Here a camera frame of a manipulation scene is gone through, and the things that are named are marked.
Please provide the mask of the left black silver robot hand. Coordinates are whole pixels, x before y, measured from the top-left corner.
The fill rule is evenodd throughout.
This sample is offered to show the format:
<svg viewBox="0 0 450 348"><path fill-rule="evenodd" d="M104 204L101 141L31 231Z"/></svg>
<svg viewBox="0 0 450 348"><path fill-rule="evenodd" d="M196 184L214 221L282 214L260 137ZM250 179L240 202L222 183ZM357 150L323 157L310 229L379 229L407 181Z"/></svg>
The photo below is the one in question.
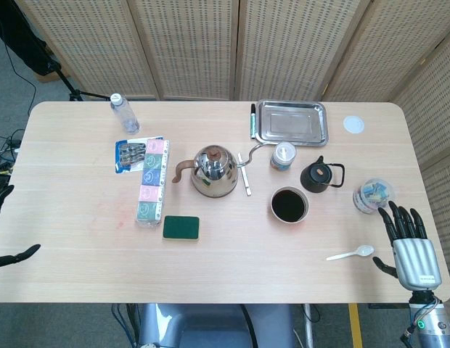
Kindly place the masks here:
<svg viewBox="0 0 450 348"><path fill-rule="evenodd" d="M8 183L0 181L0 212L5 198L9 196L13 190L13 185L9 185ZM32 257L40 248L40 244L34 244L24 252L18 253L16 255L0 256L0 268L27 260Z"/></svg>

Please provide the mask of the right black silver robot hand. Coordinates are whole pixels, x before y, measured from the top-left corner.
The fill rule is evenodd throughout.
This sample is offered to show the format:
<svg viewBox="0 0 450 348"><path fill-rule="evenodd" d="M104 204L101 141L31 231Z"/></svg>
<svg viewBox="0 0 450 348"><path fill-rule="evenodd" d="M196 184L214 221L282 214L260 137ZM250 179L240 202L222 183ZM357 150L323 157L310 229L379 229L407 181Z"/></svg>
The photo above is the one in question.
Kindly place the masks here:
<svg viewBox="0 0 450 348"><path fill-rule="evenodd" d="M422 217L415 209L406 210L389 201L391 213L380 207L392 247L395 265L386 265L379 257L373 262L382 272L397 278L410 291L432 291L442 284L438 258Z"/></svg>

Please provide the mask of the white plastic spoon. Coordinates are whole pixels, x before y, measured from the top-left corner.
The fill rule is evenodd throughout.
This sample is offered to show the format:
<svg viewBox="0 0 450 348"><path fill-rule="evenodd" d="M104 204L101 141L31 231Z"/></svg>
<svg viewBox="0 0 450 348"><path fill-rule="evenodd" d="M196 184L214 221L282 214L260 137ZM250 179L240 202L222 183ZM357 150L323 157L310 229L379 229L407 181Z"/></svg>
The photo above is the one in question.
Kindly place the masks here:
<svg viewBox="0 0 450 348"><path fill-rule="evenodd" d="M371 254L373 254L374 251L375 251L375 248L371 245L361 245L352 252L346 252L343 254L337 254L337 255L333 255L331 257L327 257L326 261L340 260L340 259L351 257L351 256L368 257Z"/></svg>

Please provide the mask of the white bowl of coffee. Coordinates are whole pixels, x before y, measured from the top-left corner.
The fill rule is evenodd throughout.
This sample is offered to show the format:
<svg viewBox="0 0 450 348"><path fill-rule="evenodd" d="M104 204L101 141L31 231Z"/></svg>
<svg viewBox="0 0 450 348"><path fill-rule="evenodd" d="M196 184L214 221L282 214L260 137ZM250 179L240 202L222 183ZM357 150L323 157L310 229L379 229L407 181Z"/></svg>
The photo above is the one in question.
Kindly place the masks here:
<svg viewBox="0 0 450 348"><path fill-rule="evenodd" d="M273 193L270 208L274 216L283 223L299 223L308 214L308 197L298 188L285 186Z"/></svg>

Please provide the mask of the clear jar of clips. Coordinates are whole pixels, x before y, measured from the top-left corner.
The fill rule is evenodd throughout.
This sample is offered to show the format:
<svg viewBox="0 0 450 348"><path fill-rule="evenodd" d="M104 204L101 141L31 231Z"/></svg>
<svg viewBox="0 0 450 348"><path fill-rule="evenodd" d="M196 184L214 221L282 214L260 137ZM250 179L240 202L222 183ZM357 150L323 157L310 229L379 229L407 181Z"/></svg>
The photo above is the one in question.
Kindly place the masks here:
<svg viewBox="0 0 450 348"><path fill-rule="evenodd" d="M394 199L393 187L381 178L369 179L353 192L354 206L365 214L373 214L379 207L385 209Z"/></svg>

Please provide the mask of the small black teapot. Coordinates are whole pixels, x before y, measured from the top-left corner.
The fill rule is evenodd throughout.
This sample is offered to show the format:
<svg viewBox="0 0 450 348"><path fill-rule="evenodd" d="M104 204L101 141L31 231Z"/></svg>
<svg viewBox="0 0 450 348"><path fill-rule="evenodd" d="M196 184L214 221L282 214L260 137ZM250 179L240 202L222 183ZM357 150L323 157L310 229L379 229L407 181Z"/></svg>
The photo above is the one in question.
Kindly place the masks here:
<svg viewBox="0 0 450 348"><path fill-rule="evenodd" d="M331 167L339 167L342 170L341 182L332 183L333 172ZM319 158L305 167L300 174L300 184L307 191L315 194L324 192L329 186L341 188L345 181L345 166L340 163L325 163L324 157Z"/></svg>

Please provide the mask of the white metal table leg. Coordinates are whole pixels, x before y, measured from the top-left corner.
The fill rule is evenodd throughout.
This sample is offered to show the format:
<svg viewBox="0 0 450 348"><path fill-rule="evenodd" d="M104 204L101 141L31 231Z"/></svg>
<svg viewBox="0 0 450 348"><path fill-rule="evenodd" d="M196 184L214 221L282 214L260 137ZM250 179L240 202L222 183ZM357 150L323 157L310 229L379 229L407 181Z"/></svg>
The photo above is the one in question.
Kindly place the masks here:
<svg viewBox="0 0 450 348"><path fill-rule="evenodd" d="M303 312L305 315L306 348L314 348L313 321L311 317L311 305L304 304Z"/></svg>

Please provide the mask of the white round table grommet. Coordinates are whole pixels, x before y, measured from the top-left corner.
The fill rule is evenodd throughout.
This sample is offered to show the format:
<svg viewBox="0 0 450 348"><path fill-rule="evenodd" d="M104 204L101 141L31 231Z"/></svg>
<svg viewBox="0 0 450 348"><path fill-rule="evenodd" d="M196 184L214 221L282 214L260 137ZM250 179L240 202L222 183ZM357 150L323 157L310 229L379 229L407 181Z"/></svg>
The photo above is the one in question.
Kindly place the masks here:
<svg viewBox="0 0 450 348"><path fill-rule="evenodd" d="M349 115L343 120L343 127L352 134L360 134L365 129L364 121L359 116Z"/></svg>

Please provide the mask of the colourful tissue multipack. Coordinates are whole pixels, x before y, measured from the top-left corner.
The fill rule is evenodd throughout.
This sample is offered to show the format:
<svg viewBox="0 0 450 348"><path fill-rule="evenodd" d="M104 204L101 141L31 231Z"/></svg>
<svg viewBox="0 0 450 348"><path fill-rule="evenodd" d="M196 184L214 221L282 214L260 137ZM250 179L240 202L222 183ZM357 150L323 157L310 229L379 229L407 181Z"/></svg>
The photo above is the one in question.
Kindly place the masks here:
<svg viewBox="0 0 450 348"><path fill-rule="evenodd" d="M147 141L136 209L136 221L139 224L153 227L161 222L169 154L169 140Z"/></svg>

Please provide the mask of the blue blister pack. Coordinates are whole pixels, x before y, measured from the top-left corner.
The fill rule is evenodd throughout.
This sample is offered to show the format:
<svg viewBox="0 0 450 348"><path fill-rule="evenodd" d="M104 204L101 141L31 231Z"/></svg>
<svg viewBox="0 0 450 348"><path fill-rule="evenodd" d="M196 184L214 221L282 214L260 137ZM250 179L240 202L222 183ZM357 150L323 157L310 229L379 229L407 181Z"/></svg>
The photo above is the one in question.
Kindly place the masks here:
<svg viewBox="0 0 450 348"><path fill-rule="evenodd" d="M124 139L115 142L115 173L130 173L143 168L149 140L163 140L163 136Z"/></svg>

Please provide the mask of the small jar with white lid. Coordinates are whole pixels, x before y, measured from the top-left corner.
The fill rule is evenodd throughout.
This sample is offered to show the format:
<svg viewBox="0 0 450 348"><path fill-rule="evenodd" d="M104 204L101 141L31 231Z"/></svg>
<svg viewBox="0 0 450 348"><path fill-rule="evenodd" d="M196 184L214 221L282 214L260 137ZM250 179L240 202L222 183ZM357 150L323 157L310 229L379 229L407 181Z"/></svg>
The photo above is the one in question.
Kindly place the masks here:
<svg viewBox="0 0 450 348"><path fill-rule="evenodd" d="M296 148L290 142L280 142L275 146L270 165L279 171L288 170L296 156Z"/></svg>

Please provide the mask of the green yellow sponge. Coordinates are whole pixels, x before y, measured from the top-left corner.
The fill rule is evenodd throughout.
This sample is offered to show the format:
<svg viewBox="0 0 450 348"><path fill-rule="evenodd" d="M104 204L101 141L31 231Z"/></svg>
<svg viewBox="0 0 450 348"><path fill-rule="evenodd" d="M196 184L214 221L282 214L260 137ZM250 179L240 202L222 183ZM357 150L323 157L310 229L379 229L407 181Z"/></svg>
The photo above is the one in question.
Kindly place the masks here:
<svg viewBox="0 0 450 348"><path fill-rule="evenodd" d="M199 226L198 217L167 215L163 224L163 238L197 240Z"/></svg>

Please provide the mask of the black tripod stand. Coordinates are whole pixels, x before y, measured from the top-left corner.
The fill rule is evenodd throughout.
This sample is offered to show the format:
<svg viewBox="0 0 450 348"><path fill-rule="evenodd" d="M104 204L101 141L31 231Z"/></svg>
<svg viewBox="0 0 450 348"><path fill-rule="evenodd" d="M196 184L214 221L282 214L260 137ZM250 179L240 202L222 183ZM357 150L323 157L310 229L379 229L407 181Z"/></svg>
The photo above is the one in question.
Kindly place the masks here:
<svg viewBox="0 0 450 348"><path fill-rule="evenodd" d="M48 67L50 70L52 70L54 73L56 73L59 76L60 80L66 85L67 89L69 90L69 100L71 102L75 102L75 101L82 102L83 96L90 96L90 97L94 97L97 99L103 99L107 102L110 100L109 96L105 96L105 95L101 95L101 94L94 94L94 93L90 93L87 91L81 91L79 89L74 88L73 85L71 84L71 82L66 77L66 75L63 73L61 65L59 63L49 62Z"/></svg>

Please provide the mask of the clear plastic water bottle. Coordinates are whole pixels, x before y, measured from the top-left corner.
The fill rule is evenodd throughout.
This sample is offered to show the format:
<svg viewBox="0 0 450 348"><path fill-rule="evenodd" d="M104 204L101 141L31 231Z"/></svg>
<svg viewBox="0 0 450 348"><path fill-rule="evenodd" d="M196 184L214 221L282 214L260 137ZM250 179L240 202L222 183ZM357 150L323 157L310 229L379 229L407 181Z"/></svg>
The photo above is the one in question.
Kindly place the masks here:
<svg viewBox="0 0 450 348"><path fill-rule="evenodd" d="M136 134L139 132L139 122L132 110L128 100L118 93L110 96L110 107L114 115L120 121L123 129L128 134Z"/></svg>

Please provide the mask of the stainless steel tray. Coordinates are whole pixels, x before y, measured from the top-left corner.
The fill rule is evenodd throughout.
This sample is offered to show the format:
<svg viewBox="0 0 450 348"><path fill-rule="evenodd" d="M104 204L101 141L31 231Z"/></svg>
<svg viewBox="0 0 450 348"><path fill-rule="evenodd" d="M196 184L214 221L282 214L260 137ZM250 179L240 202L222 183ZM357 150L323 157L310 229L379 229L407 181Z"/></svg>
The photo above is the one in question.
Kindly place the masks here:
<svg viewBox="0 0 450 348"><path fill-rule="evenodd" d="M314 101L260 100L253 131L255 139L268 144L322 147L329 141L326 109Z"/></svg>

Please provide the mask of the white metal tongs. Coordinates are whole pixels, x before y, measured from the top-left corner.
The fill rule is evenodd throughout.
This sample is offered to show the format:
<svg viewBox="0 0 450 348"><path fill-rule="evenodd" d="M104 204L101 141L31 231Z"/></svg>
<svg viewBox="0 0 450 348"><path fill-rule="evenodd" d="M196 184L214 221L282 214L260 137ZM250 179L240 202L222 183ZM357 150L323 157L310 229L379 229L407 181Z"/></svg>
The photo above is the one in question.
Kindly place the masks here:
<svg viewBox="0 0 450 348"><path fill-rule="evenodd" d="M248 181L248 176L247 176L247 173L246 173L245 166L242 165L244 163L244 161L242 160L242 155L240 154L240 152L238 152L237 158L238 158L238 161L239 161L239 164L240 164L240 170L241 170L241 173L242 173L242 179L243 179L243 183L244 183L246 194L247 194L247 196L251 196L252 193L251 193L251 190L250 190L250 184L249 184L249 181Z"/></svg>

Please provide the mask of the grey robot torso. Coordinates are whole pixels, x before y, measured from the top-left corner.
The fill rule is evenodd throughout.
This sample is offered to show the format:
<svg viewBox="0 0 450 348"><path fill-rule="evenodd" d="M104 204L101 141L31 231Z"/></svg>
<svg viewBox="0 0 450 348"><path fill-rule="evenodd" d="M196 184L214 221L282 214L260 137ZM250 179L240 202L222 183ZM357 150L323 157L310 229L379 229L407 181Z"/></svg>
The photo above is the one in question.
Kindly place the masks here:
<svg viewBox="0 0 450 348"><path fill-rule="evenodd" d="M293 348L288 304L143 305L141 348Z"/></svg>

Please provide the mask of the stainless steel gooseneck kettle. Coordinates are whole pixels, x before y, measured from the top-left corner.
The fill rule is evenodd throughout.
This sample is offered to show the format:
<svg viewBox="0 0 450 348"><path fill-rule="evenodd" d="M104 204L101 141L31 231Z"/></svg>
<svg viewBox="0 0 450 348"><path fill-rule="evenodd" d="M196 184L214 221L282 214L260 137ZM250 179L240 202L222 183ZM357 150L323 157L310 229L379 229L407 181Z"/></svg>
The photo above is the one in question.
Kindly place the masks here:
<svg viewBox="0 0 450 348"><path fill-rule="evenodd" d="M194 157L181 161L175 168L172 183L178 183L182 171L190 169L193 186L204 196L220 198L231 193L238 180L238 169L250 164L253 153L269 142L255 145L248 154L246 162L239 163L226 148L213 144L202 148Z"/></svg>

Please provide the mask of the wooden woven folding screen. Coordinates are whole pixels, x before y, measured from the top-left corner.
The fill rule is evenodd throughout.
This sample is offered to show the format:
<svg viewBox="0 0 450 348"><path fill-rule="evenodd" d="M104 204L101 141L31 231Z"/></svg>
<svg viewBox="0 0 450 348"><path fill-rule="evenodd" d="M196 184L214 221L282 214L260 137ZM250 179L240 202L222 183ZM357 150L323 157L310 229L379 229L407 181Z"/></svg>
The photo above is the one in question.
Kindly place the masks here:
<svg viewBox="0 0 450 348"><path fill-rule="evenodd" d="M326 261L372 245L393 264L382 218L353 205L364 181L389 182L398 205L416 209L441 270L436 291L450 298L450 275L403 110L390 102L403 71L362 62L345 71L343 50L361 17L410 9L377 0L17 0L76 83L127 95L142 137L170 141L164 215L200 219L197 240L163 238L137 223L140 172L116 174L125 137L106 101L44 101L30 112L0 215L0 250L41 248L0 270L0 302L401 303L410 293L365 257ZM177 164L219 145L248 160L250 107L260 100L319 102L329 141L295 146L285 171L264 145L234 190L202 195ZM359 116L360 134L343 127ZM319 156L345 166L341 188L315 194L300 184ZM273 193L307 197L306 218L278 220Z"/></svg>

